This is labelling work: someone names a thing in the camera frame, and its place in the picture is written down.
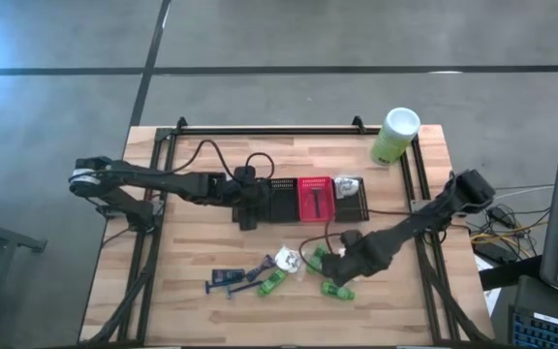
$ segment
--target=wooden table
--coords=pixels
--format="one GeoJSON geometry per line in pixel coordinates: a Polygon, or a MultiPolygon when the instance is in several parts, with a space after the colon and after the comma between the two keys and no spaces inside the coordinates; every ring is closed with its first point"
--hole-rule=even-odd
{"type": "MultiPolygon", "coordinates": [[[[149,165],[155,127],[131,129],[124,160],[149,165]]],[[[432,195],[448,179],[450,157],[440,125],[424,125],[419,132],[421,151],[432,195]]],[[[175,166],[188,160],[199,141],[208,137],[178,136],[175,166]]],[[[277,167],[275,177],[357,175],[365,182],[370,208],[407,211],[399,165],[374,164],[368,150],[375,136],[213,136],[233,169],[247,155],[267,152],[277,167]]],[[[269,170],[255,158],[259,175],[269,170]]],[[[189,171],[222,172],[212,147],[204,147],[189,171]]],[[[412,169],[413,178],[417,178],[412,169]]],[[[419,186],[416,184],[419,197],[419,186]]],[[[137,198],[142,190],[127,188],[137,198]]],[[[369,222],[332,224],[332,232],[358,227],[362,232],[390,227],[401,216],[372,215],[369,222]]],[[[124,219],[112,220],[105,238],[126,228],[124,219]]],[[[290,276],[270,296],[255,289],[234,295],[215,289],[204,293],[203,282],[212,269],[256,266],[265,254],[282,245],[296,249],[306,238],[324,232],[320,224],[269,225],[240,232],[228,208],[195,206],[169,195],[146,345],[388,345],[427,344],[430,336],[423,301],[415,244],[403,245],[388,270],[361,277],[350,288],[354,301],[322,296],[322,277],[307,274],[302,281],[290,276]]],[[[130,233],[111,241],[100,254],[80,338],[101,328],[121,301],[134,244],[130,233]]],[[[486,334],[492,329],[481,291],[478,270],[468,236],[449,230],[443,251],[451,291],[460,306],[486,334]]],[[[438,314],[443,333],[447,326],[440,300],[438,314]]],[[[131,329],[137,327],[133,311],[131,329]]]]}

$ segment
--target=gray floor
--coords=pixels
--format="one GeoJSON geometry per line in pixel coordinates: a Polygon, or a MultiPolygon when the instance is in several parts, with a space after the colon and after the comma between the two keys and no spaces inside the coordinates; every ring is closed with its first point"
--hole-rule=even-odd
{"type": "MultiPolygon", "coordinates": [[[[160,5],[0,0],[0,68],[143,67],[160,5]]],[[[160,67],[558,64],[549,0],[173,0],[165,24],[160,67]]],[[[104,222],[66,178],[78,157],[121,155],[139,86],[0,77],[0,225],[49,240],[43,255],[18,253],[0,348],[75,342],[104,222]]],[[[140,123],[379,123],[397,106],[444,125],[457,170],[497,187],[554,180],[558,73],[154,77],[140,123]]],[[[539,209],[550,195],[501,203],[539,209]]]]}

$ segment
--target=green and white cup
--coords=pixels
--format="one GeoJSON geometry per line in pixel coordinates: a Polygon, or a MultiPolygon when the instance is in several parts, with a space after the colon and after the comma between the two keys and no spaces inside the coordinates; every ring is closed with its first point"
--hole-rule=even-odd
{"type": "Polygon", "coordinates": [[[421,120],[416,112],[408,108],[389,111],[385,123],[372,146],[372,160],[388,165],[397,161],[419,132],[421,120]]]}

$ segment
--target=red container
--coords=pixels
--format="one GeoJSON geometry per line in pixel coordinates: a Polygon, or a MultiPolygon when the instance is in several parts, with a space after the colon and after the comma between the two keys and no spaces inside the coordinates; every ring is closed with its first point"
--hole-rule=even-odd
{"type": "Polygon", "coordinates": [[[330,177],[298,179],[298,211],[303,222],[326,222],[335,213],[330,177]]]}

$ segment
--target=blue tool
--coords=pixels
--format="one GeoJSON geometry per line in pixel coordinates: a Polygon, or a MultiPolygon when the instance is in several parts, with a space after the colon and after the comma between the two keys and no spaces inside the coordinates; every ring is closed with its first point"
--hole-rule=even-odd
{"type": "Polygon", "coordinates": [[[262,285],[262,283],[263,283],[263,281],[256,281],[256,282],[252,282],[248,285],[240,286],[240,287],[235,288],[233,290],[230,290],[230,285],[228,285],[228,287],[226,287],[226,292],[228,293],[228,300],[232,299],[232,293],[240,292],[242,290],[246,290],[246,289],[252,288],[252,287],[258,287],[258,286],[262,285]]]}
{"type": "Polygon", "coordinates": [[[269,255],[263,257],[262,263],[255,267],[253,270],[247,271],[244,277],[247,281],[252,282],[255,280],[264,270],[271,269],[275,266],[275,260],[269,255]]]}
{"type": "Polygon", "coordinates": [[[242,281],[244,270],[212,270],[212,283],[217,284],[228,280],[242,281]]]}
{"type": "Polygon", "coordinates": [[[229,286],[229,285],[232,285],[232,284],[234,284],[234,283],[238,283],[238,282],[240,282],[240,281],[242,281],[242,279],[240,279],[240,280],[235,280],[235,279],[233,279],[233,280],[226,280],[226,281],[217,282],[217,283],[209,283],[208,281],[205,281],[205,293],[206,293],[206,294],[209,294],[211,288],[214,288],[214,287],[222,287],[222,286],[229,286]]]}

